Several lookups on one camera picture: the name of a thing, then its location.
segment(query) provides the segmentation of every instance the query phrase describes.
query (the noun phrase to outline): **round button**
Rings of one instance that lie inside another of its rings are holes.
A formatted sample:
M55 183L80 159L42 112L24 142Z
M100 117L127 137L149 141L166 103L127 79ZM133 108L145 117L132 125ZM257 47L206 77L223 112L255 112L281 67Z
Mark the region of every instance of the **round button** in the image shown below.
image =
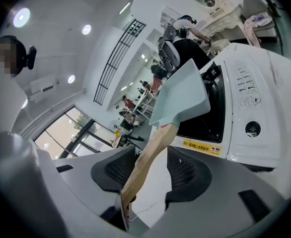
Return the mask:
M250 137L256 137L260 133L260 125L256 121L250 121L245 128L246 134Z

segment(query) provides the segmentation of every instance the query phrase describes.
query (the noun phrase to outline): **ceiling light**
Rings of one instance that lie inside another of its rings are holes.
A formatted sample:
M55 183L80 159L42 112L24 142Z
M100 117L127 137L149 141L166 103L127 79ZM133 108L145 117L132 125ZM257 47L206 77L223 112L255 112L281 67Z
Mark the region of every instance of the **ceiling light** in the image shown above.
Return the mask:
M119 14L121 14L125 9L127 9L127 7L129 6L130 2L119 12Z
M19 10L13 18L13 25L15 27L22 27L26 24L30 18L30 10L28 8L23 8Z
M83 28L82 28L82 34L83 35L86 35L86 34L89 34L91 31L91 25L85 25Z
M22 108L21 108L21 109L24 109L24 108L26 107L27 103L28 103L28 99L26 99L26 100L25 100L25 102L23 103L23 105L22 105Z
M74 76L74 75L71 75L71 76L68 78L68 80L67 80L68 84L72 84L74 81L75 81L75 76Z

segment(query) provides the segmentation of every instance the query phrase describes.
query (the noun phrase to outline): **yellow warning label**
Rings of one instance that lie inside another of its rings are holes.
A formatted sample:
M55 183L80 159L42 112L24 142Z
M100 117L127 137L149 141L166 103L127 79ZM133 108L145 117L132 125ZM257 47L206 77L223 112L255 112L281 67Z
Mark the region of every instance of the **yellow warning label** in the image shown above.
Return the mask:
M183 145L186 146L187 148L196 150L201 153L207 153L216 156L221 154L221 146L202 144L188 139L184 139Z

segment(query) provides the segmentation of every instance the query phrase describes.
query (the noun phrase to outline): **light blue plastic tray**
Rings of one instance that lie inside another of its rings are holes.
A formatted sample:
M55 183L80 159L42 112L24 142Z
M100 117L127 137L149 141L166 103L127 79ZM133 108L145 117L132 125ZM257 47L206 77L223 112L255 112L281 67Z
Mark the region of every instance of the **light blue plastic tray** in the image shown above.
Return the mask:
M193 59L188 60L163 85L149 124L160 127L208 113L209 98L201 74Z

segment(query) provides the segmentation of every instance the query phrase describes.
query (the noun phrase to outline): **black metal grille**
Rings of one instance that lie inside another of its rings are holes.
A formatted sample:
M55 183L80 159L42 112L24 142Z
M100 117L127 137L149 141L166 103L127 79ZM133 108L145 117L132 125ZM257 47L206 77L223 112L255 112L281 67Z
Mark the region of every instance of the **black metal grille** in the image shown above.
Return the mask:
M94 101L98 104L102 105L109 85L117 71L117 68L119 67L119 64L121 63L122 58L125 56L128 48L131 46L131 43L141 33L145 26L145 24L135 19L128 26L116 44L99 80L98 88L94 97Z

